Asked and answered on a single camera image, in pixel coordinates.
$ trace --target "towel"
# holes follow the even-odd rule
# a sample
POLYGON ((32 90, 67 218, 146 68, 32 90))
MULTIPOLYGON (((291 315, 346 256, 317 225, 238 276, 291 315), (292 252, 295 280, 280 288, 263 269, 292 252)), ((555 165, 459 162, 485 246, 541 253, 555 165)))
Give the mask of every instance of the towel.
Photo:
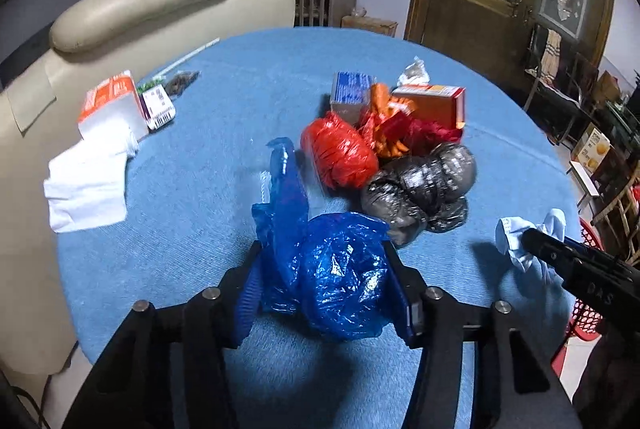
POLYGON ((73 232, 123 221, 125 167, 137 151, 129 126, 113 120, 53 158, 43 183, 51 229, 73 232))
MULTIPOLYGON (((564 241, 566 219, 564 212, 559 208, 552 208, 545 216, 545 220, 539 225, 522 219, 518 216, 500 218, 495 227, 495 246, 504 255, 509 254, 513 265, 526 272, 533 261, 533 255, 526 252, 521 243, 522 234, 527 229, 538 229, 544 234, 555 237, 558 241, 564 241)), ((544 261, 540 261, 542 267, 542 281, 550 284, 556 272, 549 268, 544 261)))
MULTIPOLYGON (((540 65, 542 67, 540 71, 540 82, 549 88, 554 88, 554 80, 558 75, 558 66, 560 63, 560 34, 554 30, 549 30, 546 36, 545 51, 542 54, 540 65)), ((529 75, 538 75, 535 68, 526 70, 529 75)))

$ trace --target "couch cushion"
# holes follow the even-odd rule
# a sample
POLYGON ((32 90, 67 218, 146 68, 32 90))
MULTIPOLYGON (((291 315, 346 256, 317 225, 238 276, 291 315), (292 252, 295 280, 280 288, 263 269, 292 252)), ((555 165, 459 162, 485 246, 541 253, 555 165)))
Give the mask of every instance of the couch cushion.
POLYGON ((82 0, 53 23, 50 44, 61 52, 85 52, 143 21, 203 1, 82 0))

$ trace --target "round table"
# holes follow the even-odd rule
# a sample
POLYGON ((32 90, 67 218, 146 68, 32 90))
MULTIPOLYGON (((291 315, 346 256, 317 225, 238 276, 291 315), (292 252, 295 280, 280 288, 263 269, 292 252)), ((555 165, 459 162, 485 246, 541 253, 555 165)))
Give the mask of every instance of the round table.
MULTIPOLYGON (((66 300, 82 351, 95 362, 127 315, 146 298, 182 303, 237 266, 255 239, 251 205, 264 198, 268 141, 300 133, 319 116, 337 71, 394 85, 418 56, 431 81, 466 88, 463 143, 478 179, 468 221, 445 234, 422 233, 399 251, 428 284, 458 300, 511 302, 549 355, 561 340, 573 298, 540 265, 516 270, 494 245, 504 216, 534 223, 564 210, 579 239, 565 169, 545 136, 500 89, 455 60, 418 44, 360 30, 291 28, 229 38, 179 70, 199 79, 175 102, 177 114, 140 144, 127 166, 127 219, 58 236, 66 300)), ((310 198, 312 211, 342 211, 346 200, 310 198)), ((473 348, 465 348, 456 427, 468 427, 473 348)), ((225 353, 240 427, 400 427, 419 350, 389 325, 380 337, 332 343, 286 316, 262 315, 241 348, 225 353)))

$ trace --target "red plastic basket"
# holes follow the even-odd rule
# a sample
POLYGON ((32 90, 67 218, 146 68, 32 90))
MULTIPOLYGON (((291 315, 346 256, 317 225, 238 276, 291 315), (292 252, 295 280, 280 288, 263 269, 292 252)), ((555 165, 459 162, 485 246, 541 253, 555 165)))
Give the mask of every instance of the red plastic basket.
MULTIPOLYGON (((594 249, 603 250, 602 243, 600 242, 600 238, 598 237, 598 234, 596 234, 595 229, 582 218, 580 218, 580 233, 582 234, 582 243, 584 245, 587 247, 593 247, 594 249)), ((599 313, 577 299, 575 300, 572 317, 570 325, 572 325, 574 320, 579 317, 578 322, 574 326, 575 335, 584 341, 592 341, 598 338, 600 334, 596 331, 596 327, 602 319, 602 316, 599 313)))

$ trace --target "metal screw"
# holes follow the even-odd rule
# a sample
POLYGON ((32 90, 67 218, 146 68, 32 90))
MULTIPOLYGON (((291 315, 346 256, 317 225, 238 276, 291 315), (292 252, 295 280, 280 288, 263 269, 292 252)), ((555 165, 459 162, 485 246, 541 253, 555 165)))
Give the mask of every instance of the metal screw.
POLYGON ((135 312, 145 312, 149 308, 149 301, 146 299, 139 299, 133 303, 131 309, 135 312))
POLYGON ((202 296, 205 299, 215 300, 220 297, 220 288, 216 286, 210 286, 209 288, 204 288, 202 291, 202 296))
POLYGON ((501 314, 508 314, 512 309, 507 301, 495 301, 494 308, 501 314))
POLYGON ((426 293, 428 298, 435 299, 436 301, 438 299, 442 299, 442 296, 444 295, 442 288, 438 288, 437 286, 428 287, 426 293))

